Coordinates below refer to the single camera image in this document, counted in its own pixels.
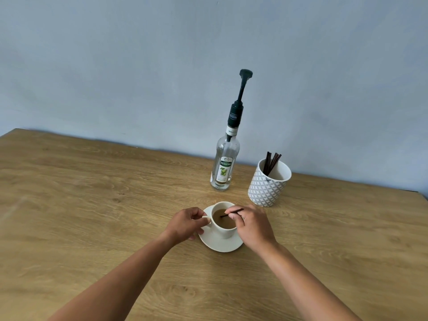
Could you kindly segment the person's left forearm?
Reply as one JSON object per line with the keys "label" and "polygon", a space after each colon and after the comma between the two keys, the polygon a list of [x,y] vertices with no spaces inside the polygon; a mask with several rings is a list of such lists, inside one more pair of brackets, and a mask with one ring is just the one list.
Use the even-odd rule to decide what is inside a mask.
{"label": "person's left forearm", "polygon": [[163,257],[179,242],[164,231],[89,286],[48,321],[124,321]]}

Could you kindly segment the brown coffee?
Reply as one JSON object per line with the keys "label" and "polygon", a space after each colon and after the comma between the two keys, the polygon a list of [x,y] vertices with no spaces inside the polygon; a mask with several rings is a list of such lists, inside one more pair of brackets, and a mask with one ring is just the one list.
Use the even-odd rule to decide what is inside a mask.
{"label": "brown coffee", "polygon": [[216,209],[212,212],[212,220],[213,222],[220,228],[224,229],[234,229],[236,228],[236,224],[228,217],[226,214],[226,209]]}

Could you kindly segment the clear glass syrup bottle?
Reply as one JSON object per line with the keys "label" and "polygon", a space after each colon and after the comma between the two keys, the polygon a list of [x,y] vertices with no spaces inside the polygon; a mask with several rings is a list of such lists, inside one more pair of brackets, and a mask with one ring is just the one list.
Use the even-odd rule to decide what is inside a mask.
{"label": "clear glass syrup bottle", "polygon": [[236,136],[226,134],[218,140],[210,179],[215,190],[225,191],[229,188],[239,151],[240,143]]}

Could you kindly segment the person's left hand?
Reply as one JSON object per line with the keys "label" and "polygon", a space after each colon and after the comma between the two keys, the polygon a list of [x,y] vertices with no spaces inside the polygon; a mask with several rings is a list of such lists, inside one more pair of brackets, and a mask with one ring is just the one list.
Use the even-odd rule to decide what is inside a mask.
{"label": "person's left hand", "polygon": [[172,217],[163,234],[172,247],[185,240],[194,239],[197,235],[203,234],[204,230],[195,229],[193,220],[203,218],[205,215],[198,207],[182,209]]}

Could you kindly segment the bunch of dark stirring sticks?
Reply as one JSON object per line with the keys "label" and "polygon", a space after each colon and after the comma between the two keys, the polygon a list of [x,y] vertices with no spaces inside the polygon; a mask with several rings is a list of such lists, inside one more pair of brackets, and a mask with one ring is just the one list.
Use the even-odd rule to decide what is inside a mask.
{"label": "bunch of dark stirring sticks", "polygon": [[265,164],[262,170],[264,175],[269,176],[270,172],[274,169],[274,167],[280,160],[281,156],[282,155],[278,154],[277,152],[275,152],[274,154],[272,154],[269,151],[267,152],[266,158],[265,158]]}

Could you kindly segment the white saucer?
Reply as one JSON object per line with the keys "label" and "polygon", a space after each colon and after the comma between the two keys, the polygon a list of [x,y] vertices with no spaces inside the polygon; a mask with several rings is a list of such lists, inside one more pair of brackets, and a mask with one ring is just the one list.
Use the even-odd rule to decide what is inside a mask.
{"label": "white saucer", "polygon": [[201,241],[210,249],[220,252],[220,253],[229,253],[238,249],[243,241],[240,238],[238,231],[236,229],[235,234],[228,239],[222,239],[217,235],[214,235],[213,232],[205,232],[199,235]]}

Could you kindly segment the person's right hand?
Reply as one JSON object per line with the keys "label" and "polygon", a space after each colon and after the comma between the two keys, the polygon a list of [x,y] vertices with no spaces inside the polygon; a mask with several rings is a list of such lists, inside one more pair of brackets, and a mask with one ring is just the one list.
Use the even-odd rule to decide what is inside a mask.
{"label": "person's right hand", "polygon": [[237,231],[243,243],[260,257],[275,250],[278,243],[266,213],[260,207],[250,204],[232,206],[226,210],[226,214],[240,208],[244,208],[238,214],[243,216],[245,225],[237,227]]}

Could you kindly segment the black pump dispenser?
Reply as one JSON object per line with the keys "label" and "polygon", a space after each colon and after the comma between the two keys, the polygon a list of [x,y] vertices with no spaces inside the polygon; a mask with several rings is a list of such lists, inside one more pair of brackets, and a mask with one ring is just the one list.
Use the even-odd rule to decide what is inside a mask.
{"label": "black pump dispenser", "polygon": [[237,136],[238,128],[241,123],[242,113],[243,113],[243,92],[246,86],[247,81],[253,76],[253,72],[249,69],[242,69],[239,73],[241,77],[241,86],[238,94],[238,99],[232,104],[226,129],[226,141],[230,142],[231,138]]}

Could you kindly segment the white grey patterned holder cup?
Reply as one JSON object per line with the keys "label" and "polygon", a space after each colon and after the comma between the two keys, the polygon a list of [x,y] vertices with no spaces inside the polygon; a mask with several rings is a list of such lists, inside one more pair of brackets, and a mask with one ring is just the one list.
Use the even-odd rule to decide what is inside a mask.
{"label": "white grey patterned holder cup", "polygon": [[269,175],[263,173],[264,166],[265,159],[262,159],[255,169],[248,189],[248,197],[258,206],[271,207],[291,179],[292,172],[282,161],[278,161]]}

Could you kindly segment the white coffee cup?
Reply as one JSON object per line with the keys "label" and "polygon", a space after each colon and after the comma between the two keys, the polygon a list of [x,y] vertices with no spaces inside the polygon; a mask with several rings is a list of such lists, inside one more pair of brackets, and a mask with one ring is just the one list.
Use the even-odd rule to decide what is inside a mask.
{"label": "white coffee cup", "polygon": [[206,227],[203,227],[202,229],[205,232],[213,232],[214,235],[217,235],[222,239],[231,238],[235,234],[235,231],[237,228],[224,229],[224,228],[218,227],[212,220],[212,212],[216,209],[223,209],[223,208],[227,210],[232,206],[234,206],[234,204],[232,204],[230,202],[222,201],[222,202],[218,202],[218,203],[212,205],[210,208],[206,208],[204,210],[204,212],[206,214],[204,216],[204,218],[211,218],[211,223],[210,223],[210,227],[206,226]]}

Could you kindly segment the person's right forearm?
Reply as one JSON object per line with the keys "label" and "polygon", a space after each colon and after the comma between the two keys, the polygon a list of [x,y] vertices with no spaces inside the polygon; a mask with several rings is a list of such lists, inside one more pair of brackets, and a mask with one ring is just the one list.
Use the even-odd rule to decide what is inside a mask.
{"label": "person's right forearm", "polygon": [[304,321],[362,321],[284,246],[263,242],[255,252],[279,279]]}

